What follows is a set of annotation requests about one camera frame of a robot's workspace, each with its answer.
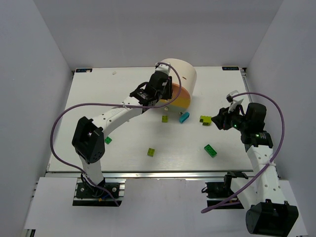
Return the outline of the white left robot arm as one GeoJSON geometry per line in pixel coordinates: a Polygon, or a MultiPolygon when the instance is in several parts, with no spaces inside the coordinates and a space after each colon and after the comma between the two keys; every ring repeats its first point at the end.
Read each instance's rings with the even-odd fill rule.
{"type": "Polygon", "coordinates": [[[105,138],[128,120],[146,112],[162,99],[172,97],[172,78],[169,72],[155,71],[148,82],[140,84],[121,103],[107,112],[93,117],[79,119],[72,139],[72,145],[79,155],[84,179],[90,186],[104,187],[100,159],[105,153],[105,138]]]}

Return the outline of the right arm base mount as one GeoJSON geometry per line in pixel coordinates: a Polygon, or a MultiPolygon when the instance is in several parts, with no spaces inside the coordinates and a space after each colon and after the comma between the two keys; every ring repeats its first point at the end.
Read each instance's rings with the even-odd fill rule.
{"type": "Polygon", "coordinates": [[[248,180],[248,176],[243,172],[229,171],[224,176],[224,181],[221,182],[207,182],[206,186],[201,190],[207,196],[207,206],[213,206],[224,199],[231,196],[234,192],[231,190],[231,182],[234,178],[244,178],[248,180]]]}

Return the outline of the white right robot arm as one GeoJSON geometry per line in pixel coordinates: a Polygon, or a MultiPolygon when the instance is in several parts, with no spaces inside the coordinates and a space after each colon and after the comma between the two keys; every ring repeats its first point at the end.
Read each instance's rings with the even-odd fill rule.
{"type": "Polygon", "coordinates": [[[237,194],[242,206],[247,210],[245,223],[250,234],[286,237],[298,219],[298,208],[290,205],[285,198],[277,175],[273,157],[273,143],[270,134],[264,130],[267,109],[259,103],[248,104],[246,113],[241,114],[242,105],[221,108],[211,120],[219,130],[234,128],[241,133],[241,142],[255,173],[254,186],[244,191],[244,174],[230,173],[226,181],[237,194]]]}

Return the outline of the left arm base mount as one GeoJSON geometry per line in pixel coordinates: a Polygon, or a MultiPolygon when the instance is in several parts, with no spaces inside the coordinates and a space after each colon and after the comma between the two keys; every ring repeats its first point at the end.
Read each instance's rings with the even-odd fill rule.
{"type": "Polygon", "coordinates": [[[73,206],[86,207],[119,207],[122,203],[125,182],[110,179],[104,183],[103,189],[91,186],[88,182],[77,179],[73,197],[73,206]]]}

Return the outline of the lime curved lego assembly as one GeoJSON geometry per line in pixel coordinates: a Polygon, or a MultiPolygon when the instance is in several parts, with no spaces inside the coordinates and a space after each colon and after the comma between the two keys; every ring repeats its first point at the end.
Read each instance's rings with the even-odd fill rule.
{"type": "Polygon", "coordinates": [[[210,126],[212,123],[211,118],[210,116],[200,116],[199,122],[201,122],[203,126],[210,126]]]}

